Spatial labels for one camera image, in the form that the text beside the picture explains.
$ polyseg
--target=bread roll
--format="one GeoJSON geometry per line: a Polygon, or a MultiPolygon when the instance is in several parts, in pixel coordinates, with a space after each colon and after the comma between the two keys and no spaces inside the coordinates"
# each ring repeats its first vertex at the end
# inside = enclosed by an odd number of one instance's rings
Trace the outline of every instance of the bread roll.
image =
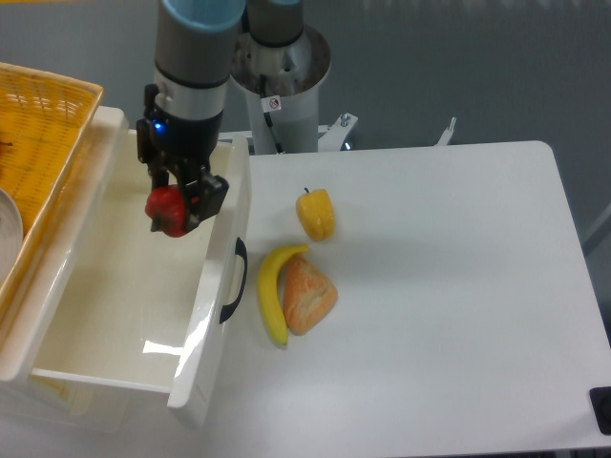
{"type": "Polygon", "coordinates": [[[284,284],[284,318],[293,334],[314,327],[337,302],[333,282],[303,255],[288,262],[284,284]]]}

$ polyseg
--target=drawer handle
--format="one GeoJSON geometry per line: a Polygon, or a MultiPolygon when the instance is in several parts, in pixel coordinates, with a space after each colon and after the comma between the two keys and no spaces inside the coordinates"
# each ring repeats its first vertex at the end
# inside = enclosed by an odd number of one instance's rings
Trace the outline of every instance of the drawer handle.
{"type": "Polygon", "coordinates": [[[231,315],[233,315],[233,312],[236,311],[236,308],[238,308],[240,300],[242,299],[244,287],[246,286],[246,274],[248,273],[248,253],[246,253],[246,245],[240,238],[236,240],[236,255],[238,255],[244,260],[244,273],[242,275],[242,284],[240,285],[240,292],[238,293],[238,297],[233,302],[222,307],[220,323],[224,323],[229,320],[231,318],[231,315]]]}

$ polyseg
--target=banana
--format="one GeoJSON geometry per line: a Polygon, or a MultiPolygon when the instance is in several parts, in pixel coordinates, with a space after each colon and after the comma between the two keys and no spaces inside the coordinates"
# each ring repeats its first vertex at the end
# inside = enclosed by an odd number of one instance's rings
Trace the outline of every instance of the banana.
{"type": "Polygon", "coordinates": [[[259,268],[257,295],[263,322],[272,341],[279,345],[288,342],[286,320],[278,297],[278,275],[283,265],[297,253],[307,251],[307,245],[285,245],[270,251],[259,268]]]}

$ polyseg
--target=yellow basket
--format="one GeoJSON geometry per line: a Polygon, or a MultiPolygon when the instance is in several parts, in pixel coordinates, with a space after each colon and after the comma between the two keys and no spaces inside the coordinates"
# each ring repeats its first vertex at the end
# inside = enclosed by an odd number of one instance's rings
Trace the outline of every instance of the yellow basket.
{"type": "Polygon", "coordinates": [[[100,86],[0,63],[0,188],[15,200],[24,242],[0,286],[0,341],[16,286],[24,279],[69,179],[75,152],[103,94],[100,86]]]}

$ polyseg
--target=red bell pepper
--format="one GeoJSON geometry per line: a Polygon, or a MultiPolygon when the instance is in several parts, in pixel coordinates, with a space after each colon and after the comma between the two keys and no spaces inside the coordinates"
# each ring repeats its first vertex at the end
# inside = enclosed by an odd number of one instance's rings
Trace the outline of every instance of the red bell pepper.
{"type": "Polygon", "coordinates": [[[186,209],[176,184],[154,189],[146,199],[146,214],[153,220],[153,230],[160,230],[170,237],[182,237],[186,209]]]}

